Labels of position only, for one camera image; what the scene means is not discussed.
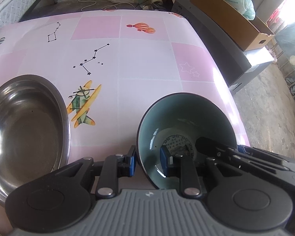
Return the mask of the teal ceramic bowl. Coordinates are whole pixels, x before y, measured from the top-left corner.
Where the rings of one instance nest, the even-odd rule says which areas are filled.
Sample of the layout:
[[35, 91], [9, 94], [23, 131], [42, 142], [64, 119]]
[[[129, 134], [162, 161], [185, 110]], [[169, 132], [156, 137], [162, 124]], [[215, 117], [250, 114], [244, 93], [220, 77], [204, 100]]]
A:
[[235, 132], [227, 116], [203, 96], [174, 93], [160, 98], [148, 108], [138, 127], [136, 145], [139, 163], [154, 187], [179, 187], [178, 178], [166, 177], [163, 172], [160, 148], [166, 146], [171, 155], [179, 153], [204, 162], [206, 155], [195, 148], [200, 137], [237, 147]]

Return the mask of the large steel bowl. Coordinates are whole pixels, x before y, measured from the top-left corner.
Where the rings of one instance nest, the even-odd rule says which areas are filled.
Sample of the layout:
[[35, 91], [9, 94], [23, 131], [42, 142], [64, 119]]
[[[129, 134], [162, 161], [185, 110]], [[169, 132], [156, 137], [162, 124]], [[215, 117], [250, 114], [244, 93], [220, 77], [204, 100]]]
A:
[[0, 86], [0, 205], [19, 186], [65, 166], [70, 123], [58, 89], [37, 75]]

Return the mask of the grey flat appliance box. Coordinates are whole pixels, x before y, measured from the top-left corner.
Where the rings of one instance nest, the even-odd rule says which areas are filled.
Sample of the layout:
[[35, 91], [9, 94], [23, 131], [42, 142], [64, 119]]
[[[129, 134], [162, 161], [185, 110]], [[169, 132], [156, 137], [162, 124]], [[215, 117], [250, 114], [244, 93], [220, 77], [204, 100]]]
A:
[[213, 57], [232, 95], [239, 92], [274, 61], [265, 47], [242, 51], [218, 24], [190, 0], [176, 0], [172, 12], [189, 21]]

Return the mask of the long cardboard box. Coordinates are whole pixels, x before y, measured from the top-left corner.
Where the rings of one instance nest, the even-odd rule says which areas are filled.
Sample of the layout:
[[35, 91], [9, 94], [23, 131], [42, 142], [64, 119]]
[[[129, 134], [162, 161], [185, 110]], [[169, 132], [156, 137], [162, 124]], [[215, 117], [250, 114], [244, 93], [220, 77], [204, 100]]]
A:
[[243, 51], [261, 49], [274, 37], [272, 30], [260, 18], [249, 21], [224, 0], [190, 1], [218, 24]]

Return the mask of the pink patterned tablecloth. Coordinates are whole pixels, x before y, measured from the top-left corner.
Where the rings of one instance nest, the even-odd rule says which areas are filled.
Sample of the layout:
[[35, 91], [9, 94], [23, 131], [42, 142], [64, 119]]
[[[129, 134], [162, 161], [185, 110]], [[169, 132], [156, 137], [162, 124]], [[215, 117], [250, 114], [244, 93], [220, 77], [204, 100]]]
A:
[[70, 158], [95, 158], [134, 141], [139, 122], [159, 98], [200, 94], [228, 117], [237, 142], [248, 144], [227, 84], [204, 43], [182, 16], [141, 10], [89, 11], [15, 23], [0, 29], [0, 85], [36, 74], [66, 102], [91, 80], [94, 126], [71, 129]]

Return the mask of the tape roll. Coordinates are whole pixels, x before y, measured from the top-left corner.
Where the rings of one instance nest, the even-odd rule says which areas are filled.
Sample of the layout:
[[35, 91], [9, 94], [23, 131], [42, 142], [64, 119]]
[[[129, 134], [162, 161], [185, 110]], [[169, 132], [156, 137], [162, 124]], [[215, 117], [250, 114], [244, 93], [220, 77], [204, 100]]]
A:
[[151, 4], [156, 4], [156, 5], [163, 5], [163, 1], [162, 0], [151, 0]]

